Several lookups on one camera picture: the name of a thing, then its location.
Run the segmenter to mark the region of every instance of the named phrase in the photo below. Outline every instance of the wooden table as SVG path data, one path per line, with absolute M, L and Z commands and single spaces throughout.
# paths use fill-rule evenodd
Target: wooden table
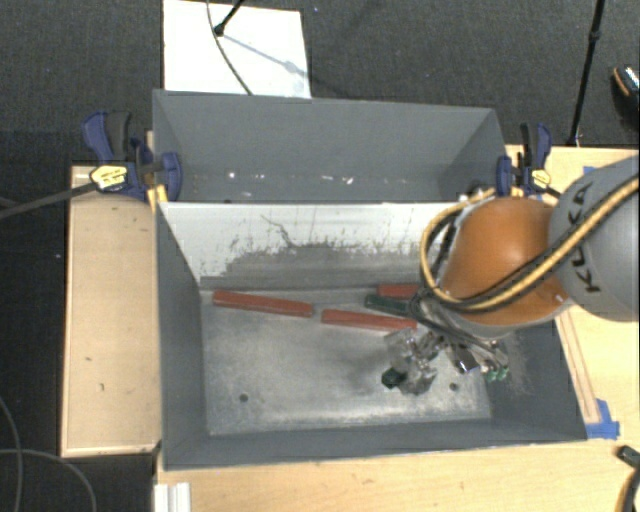
M 583 166 L 637 154 L 558 147 L 547 169 L 562 190 Z M 63 456 L 150 451 L 160 439 L 150 212 L 127 198 L 92 196 L 71 206 Z M 157 480 L 189 482 L 194 512 L 616 510 L 630 469 L 615 449 L 640 445 L 638 324 L 574 308 L 559 326 L 565 343 L 579 340 L 571 352 L 576 380 L 620 421 L 617 441 L 168 473 L 159 467 Z M 590 389 L 584 392 L 586 410 Z

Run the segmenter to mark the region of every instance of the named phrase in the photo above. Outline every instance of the gray bin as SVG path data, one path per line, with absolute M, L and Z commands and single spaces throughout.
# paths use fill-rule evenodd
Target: gray bin
M 586 438 L 552 324 L 508 341 L 505 382 L 460 376 L 441 354 L 415 397 L 380 383 L 383 334 L 318 319 L 361 310 L 379 282 L 417 281 L 420 230 L 493 179 L 492 111 L 157 91 L 154 133 L 185 170 L 181 202 L 157 215 L 166 469 Z M 316 314 L 215 308 L 215 288 Z

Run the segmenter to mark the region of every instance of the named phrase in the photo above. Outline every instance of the black floor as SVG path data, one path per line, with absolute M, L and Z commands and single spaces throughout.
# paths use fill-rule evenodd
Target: black floor
M 312 94 L 495 108 L 505 140 L 521 121 L 569 135 L 595 2 L 265 0 L 303 10 Z M 638 65 L 640 4 L 608 2 L 581 123 L 584 145 L 638 144 L 637 114 L 616 105 L 611 68 Z M 79 123 L 129 110 L 151 127 L 162 85 L 160 0 L 23 0 L 0 8 L 0 196 L 62 190 L 87 155 Z M 0 221 L 0 395 L 26 448 L 57 452 L 65 296 L 64 205 Z M 0 448 L 11 447 L 0 419 Z M 0 511 L 15 462 L 0 456 Z M 100 511 L 149 510 L 148 456 L 80 461 Z M 26 461 L 24 511 L 89 510 L 58 466 Z

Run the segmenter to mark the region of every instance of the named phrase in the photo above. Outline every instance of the yellow label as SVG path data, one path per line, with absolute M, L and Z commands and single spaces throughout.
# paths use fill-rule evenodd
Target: yellow label
M 127 168 L 122 165 L 102 165 L 91 173 L 91 180 L 102 190 L 124 185 L 127 182 Z
M 531 173 L 531 177 L 533 178 L 533 182 L 539 187 L 546 188 L 551 183 L 551 176 L 544 169 L 536 169 Z

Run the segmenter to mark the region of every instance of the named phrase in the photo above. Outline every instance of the white card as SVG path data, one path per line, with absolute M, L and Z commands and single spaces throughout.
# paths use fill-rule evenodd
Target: white card
M 245 94 L 215 44 L 206 9 L 204 2 L 164 0 L 164 87 Z M 230 9 L 211 4 L 214 26 Z M 240 7 L 219 40 L 254 94 L 311 97 L 299 12 Z

